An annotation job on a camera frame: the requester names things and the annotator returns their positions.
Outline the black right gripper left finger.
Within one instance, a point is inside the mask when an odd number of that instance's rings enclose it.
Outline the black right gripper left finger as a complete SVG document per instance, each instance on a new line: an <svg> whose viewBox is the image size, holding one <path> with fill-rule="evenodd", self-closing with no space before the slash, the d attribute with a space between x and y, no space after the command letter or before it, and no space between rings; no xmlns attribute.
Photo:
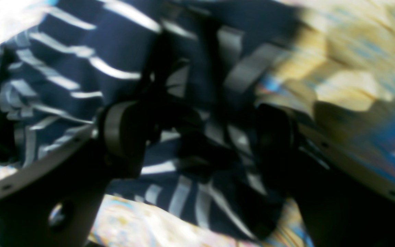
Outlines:
<svg viewBox="0 0 395 247"><path fill-rule="evenodd" d="M0 247L83 247L108 184L135 179L149 104L123 102L56 150L0 180Z"/></svg>

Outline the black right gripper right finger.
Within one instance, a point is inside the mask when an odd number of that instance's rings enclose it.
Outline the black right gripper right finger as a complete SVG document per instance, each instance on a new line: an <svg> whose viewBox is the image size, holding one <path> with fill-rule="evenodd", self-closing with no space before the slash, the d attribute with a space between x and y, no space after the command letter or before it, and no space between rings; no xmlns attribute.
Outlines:
<svg viewBox="0 0 395 247"><path fill-rule="evenodd" d="M260 105L256 120L265 183L295 199L315 247L395 247L395 202L302 152L284 111Z"/></svg>

